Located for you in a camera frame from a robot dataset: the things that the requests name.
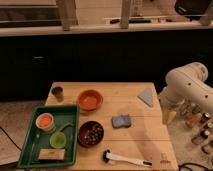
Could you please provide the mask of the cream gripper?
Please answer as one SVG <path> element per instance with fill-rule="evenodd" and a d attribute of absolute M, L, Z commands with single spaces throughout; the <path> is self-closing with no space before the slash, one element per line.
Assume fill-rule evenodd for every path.
<path fill-rule="evenodd" d="M 164 125 L 168 125 L 176 116 L 176 106 L 172 104 L 168 104 L 166 102 L 161 103 L 162 108 L 162 121 Z"/>

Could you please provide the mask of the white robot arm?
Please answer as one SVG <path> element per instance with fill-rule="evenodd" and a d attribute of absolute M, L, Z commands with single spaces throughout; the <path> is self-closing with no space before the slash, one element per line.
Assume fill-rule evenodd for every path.
<path fill-rule="evenodd" d="M 166 74 L 166 86 L 158 94 L 164 125 L 173 120 L 186 101 L 213 115 L 213 87 L 205 84 L 207 78 L 208 69 L 200 62 L 174 68 Z"/>

